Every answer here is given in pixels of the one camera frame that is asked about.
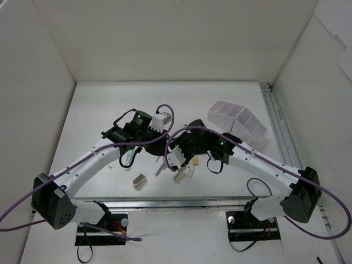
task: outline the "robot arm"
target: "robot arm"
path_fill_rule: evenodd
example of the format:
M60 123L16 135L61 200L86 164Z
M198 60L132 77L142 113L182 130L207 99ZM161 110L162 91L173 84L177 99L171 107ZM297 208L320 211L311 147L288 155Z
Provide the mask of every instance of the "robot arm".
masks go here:
M109 221L110 212L108 208L98 202L83 202L74 200L77 191L98 173L106 165L120 159L134 146L110 147L98 151L101 147L124 142L146 142L160 137L166 133L164 126L171 121L169 113L157 113L153 117L142 111L136 111L132 121L126 123L124 128L117 126L107 132L102 133L103 138L96 145L73 162L66 169L73 167L65 175L57 178L40 191L33 194L32 207L54 228L60 229L69 222L88 222L104 228ZM161 156L166 145L166 136L152 144L145 145L144 148L152 155ZM34 188L48 181L52 177L61 174L66 169L53 173L49 177L40 174L34 180Z
M140 142L146 152L155 156L164 155L167 146L166 136L152 144L142 143L156 139L166 132L164 125L171 121L170 114L157 113L151 117L142 111L136 111L133 120L126 123L124 128L117 126L117 121L114 122L114 127L102 133L103 138L95 146L73 163L74 165L79 163L78 166L33 194L32 207L54 229L63 228L69 222L88 222L101 228L108 224L110 212L104 204L73 199L77 191L103 167L121 159L125 153L134 149L134 146L119 146L98 151L102 146ZM205 127L201 120L196 120L189 126ZM252 149L251 154L247 153L243 149L251 147L237 137L228 133L224 133L224 136L237 143L237 146L210 131L200 129L185 131L170 143L172 151L168 153L167 160L173 168L179 168L186 166L195 155L208 154L213 160L242 168L272 184L282 193L278 196L251 200L245 206L245 213L253 215L260 221L269 217L288 215L294 220L307 223L321 196L321 191L260 160L255 156L255 150ZM82 162L82 159L88 156L89 158ZM261 156L272 163L284 166L265 155ZM309 167L305 171L289 166L285 169L318 183L317 173ZM49 177L40 174L34 181L34 188L65 170Z
M189 127L203 127L201 120L193 121ZM195 155L208 154L213 160L224 164L239 167L250 172L264 182L272 184L281 194L267 198L256 198L245 206L245 213L253 215L259 221L270 217L289 216L290 218L307 223L313 213L315 206L321 196L321 190L314 186L298 180L296 177L284 173L282 170L268 164L272 163L278 167L300 174L317 184L319 179L317 172L307 167L304 171L277 162L242 142L239 138L224 133L225 137L231 139L237 145L222 139L208 130L192 129L183 132L171 143L172 152L167 156L168 163L175 169L186 166ZM267 162L258 158L256 154L263 157Z

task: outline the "small wooden block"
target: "small wooden block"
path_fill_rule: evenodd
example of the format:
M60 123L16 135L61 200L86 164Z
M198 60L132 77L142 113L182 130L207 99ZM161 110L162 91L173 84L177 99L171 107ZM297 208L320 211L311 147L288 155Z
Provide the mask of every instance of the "small wooden block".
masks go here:
M198 165L198 158L193 158L192 163L194 166Z

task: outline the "white wall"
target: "white wall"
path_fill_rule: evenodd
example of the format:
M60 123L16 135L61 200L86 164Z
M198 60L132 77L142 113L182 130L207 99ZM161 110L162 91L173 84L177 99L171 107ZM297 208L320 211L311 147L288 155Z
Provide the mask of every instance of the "white wall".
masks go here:
M303 166L315 168L321 184L352 210L352 81L339 66L346 47L313 15L274 90ZM343 210L324 196L337 234L346 225ZM352 261L352 231L337 240Z
M0 6L0 213L48 172L74 91L74 82L30 0ZM1 224L27 223L30 200ZM13 264L25 230L0 233L0 263Z
M273 82L318 0L34 0L76 81Z

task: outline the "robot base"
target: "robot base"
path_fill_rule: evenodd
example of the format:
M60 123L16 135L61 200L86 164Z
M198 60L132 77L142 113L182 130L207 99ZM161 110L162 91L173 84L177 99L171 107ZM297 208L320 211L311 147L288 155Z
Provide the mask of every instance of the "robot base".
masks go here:
M280 239L276 221L259 221L251 213L226 212L229 241L261 241Z

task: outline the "cable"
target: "cable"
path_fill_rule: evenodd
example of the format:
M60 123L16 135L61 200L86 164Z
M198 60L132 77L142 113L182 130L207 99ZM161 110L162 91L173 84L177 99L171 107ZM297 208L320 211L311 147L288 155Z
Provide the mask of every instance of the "cable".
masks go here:
M259 182L261 182L262 184L264 184L266 186L266 188L269 190L269 193L270 193L270 196L273 196L273 193L271 192L271 189L269 187L269 185L267 185L267 183L259 178L250 178L248 181L247 181L247 190L249 191L249 193L251 195L253 195L254 197L257 197L252 191L251 189L249 188L249 182L251 182L252 180L257 180ZM303 231L304 233L306 233L307 235L311 235L312 233L308 232L307 230L303 229L302 227L300 227L299 225L297 225L295 222L293 222L289 217L287 216L284 216L284 218L290 222L291 224L293 224L295 227L297 227L299 230ZM325 238L326 240L329 239L331 236L322 236L322 238Z
M233 248L233 249L236 250L237 252L243 252L243 251L246 251L246 250L250 249L251 247L253 247L253 246L255 245L255 243L257 243L257 242L259 241L259 239L263 238L263 237L264 237L264 234L265 234L265 231L266 231L266 227L264 227L264 230L262 231L260 237L259 237L257 240L254 240L251 244L249 244L249 246L247 246L245 249L242 249L242 250L235 249L235 248L233 247L233 245L231 244L230 237L229 237L229 235L230 235L230 229L228 230L227 237L229 237L229 243L230 243L231 248Z
M223 162L221 162L220 170L219 170L218 172L214 172L214 171L212 171L211 169L209 169L209 161L211 161L211 158L209 158L208 161L207 161L207 168L208 168L208 170L209 170L210 172L212 172L212 173L214 173L214 174L220 174L220 173L222 173L222 169L223 169L223 167L224 167L224 163L223 163Z
M110 225L112 225L113 227L119 229L119 231L123 234L123 235L126 235L126 231L122 229L122 226L119 222L111 222Z
M128 164L128 165L124 165L124 164L122 163L122 156L121 156L121 157L119 158L120 166L123 167L123 168L130 168L130 167L132 167L132 165L133 165L133 163L134 163L134 158L135 158L136 155L137 155L138 153L140 153L141 151L142 151L142 148L141 148L141 147L138 147L138 148L135 150L135 152L134 152L134 154L133 154L133 157L132 157L132 160L131 160L130 164Z
M80 247L80 245L78 245L78 247L77 247L77 258L78 258L79 262L85 264L85 263L90 262L90 261L92 260L92 257L93 257L93 248L92 248L92 244L90 243L90 240L89 240L89 238L88 238L88 236L87 236L87 228L86 228L86 227L83 227L83 237L82 237L82 239L80 240L79 244L82 244L83 240L86 240L86 241L87 241L87 244L88 244L88 246L89 246L89 248L90 248L91 255L90 255L89 260L83 261L83 260L80 258L80 256L79 256L79 247Z
M159 111L159 109L161 107L167 107L169 108L169 110L171 111L171 115L172 115L172 119L171 119L171 124L170 127L166 130L166 132L164 134L162 134L161 136L157 137L156 139L150 140L150 141L145 141L145 142L129 142L129 143L113 143L113 144L108 144L106 146L102 146L100 148L98 148L96 150L95 153L98 153L104 149L107 149L109 147L119 147L119 146L145 146L145 145L149 145L152 143L155 143L157 141L159 141L160 139L163 139L165 136L168 135L168 133L171 131L171 128L174 125L175 122L175 114L174 111L172 109L171 106L169 106L168 104L161 104L160 106L158 106L156 111ZM0 216L0 223L1 221L4 220L4 218L12 212L12 210L14 210L19 204L21 204L24 200L26 200L28 197L30 197L32 194L36 193L37 191L39 191L40 189L44 188L46 185L52 183L53 181L55 181L56 179L60 178L61 176L65 175L66 173L68 173L70 170L74 169L75 167L77 167L78 165L81 165L83 162L89 160L91 157L94 156L94 153L90 153L89 155L87 155L86 157L84 157L83 159L81 159L80 161L76 162L75 164L73 164L71 167L68 167L67 169L65 169L64 171L62 171L61 173L59 173L58 175L56 175L55 177L49 179L48 181L42 183L41 185L39 185L38 187L34 188L33 190L31 190L29 193L27 193L26 195L24 195L22 198L20 198L17 202L15 202L12 206L10 206L10 208L8 208L5 213L3 213ZM0 228L0 232L9 232L9 231L14 231L14 230L18 230L21 228L25 228L25 227L29 227L29 226L33 226L34 224L39 224L39 223L43 223L45 222L45 220L40 220L40 221L36 221L36 222L32 222L32 223L28 223L28 224L23 224L23 225L19 225L17 227L13 227L13 228ZM123 239L127 239L127 240L133 240L134 238L128 238L127 236L123 236ZM141 238L135 238L135 239L140 239L140 240L133 240L133 241L142 241Z
M117 122L119 122L122 118L124 118L125 115L127 115L129 112L136 112L136 111L137 111L136 109L132 108L131 110L128 110L127 112L125 112L123 115L121 115L118 119L116 119L116 120L113 122L114 126L116 126L116 125L117 125Z
M100 231L100 232L105 232L105 233L108 233L108 234L110 234L110 235L114 235L114 236L117 237L118 239L122 239L122 240L125 240L125 241L135 241L135 242L140 242L140 241L142 241L141 238L129 238L128 236L116 234L115 232L112 232L112 231L109 231L109 230L106 230L106 229L97 227L96 225L93 225L93 224L88 224L88 223L80 223L80 224L83 225L83 226L89 227L89 228L96 229L96 230L98 230L98 231Z
M333 198L342 208L343 210L345 211L346 215L347 215L347 224L346 224L346 227L337 235L332 235L332 236L320 236L320 235L316 235L316 234L313 234L313 233L310 233L306 230L304 230L302 227L300 227L299 225L297 225L296 223L294 223L291 219L289 218L286 218L291 224L293 224L294 226L296 226L298 229L300 229L301 231L303 231L304 233L314 237L314 238L317 238L317 239L323 239L323 240L331 240L331 239L337 239L337 238L340 238L342 237L343 235L345 235L351 228L352 226L352 216L351 216L351 213L350 211L348 210L347 206L344 204L344 202L342 200L340 200L335 194L333 194L332 192L330 192L329 190L327 190L326 188L324 188L323 186L320 186L319 184L316 184L314 182L312 182L311 180L308 180L302 176L299 176L297 175L296 173L293 173L287 169L285 169L284 167L281 167L281 166L278 166L277 164L269 161L268 159L262 157L261 155L257 154L257 153L252 153L252 151L246 149L244 146L241 146L240 144L236 143L235 141L229 139L228 137L220 134L220 133L217 133L209 128L204 128L204 127L201 127L201 126L186 126L184 128L181 128L179 130L177 130L174 134L172 134L172 136L170 136L169 140L167 141L166 143L166 147L165 147L165 152L164 152L164 160L165 160L165 164L167 165L167 167L175 172L175 170L170 166L168 160L167 160L167 152L168 152L168 148L170 146L170 143L173 141L174 137L179 134L180 132L182 131L185 131L185 130L192 130L192 129L200 129L200 130L205 130L205 131L209 131L209 132L212 132L214 133L215 135L219 136L220 138L222 139L225 139L226 141L230 142L231 144L235 145L236 147L242 149L243 151L249 153L250 155L254 155L255 157L261 159L262 161L268 163L269 165L273 166L274 168L277 168L279 169L280 171L284 172L284 173L287 173L293 177L296 177L298 178L299 180L302 180L312 186L314 186L315 188L318 188L319 190L323 191L324 193L326 193L327 195L329 195L331 198Z

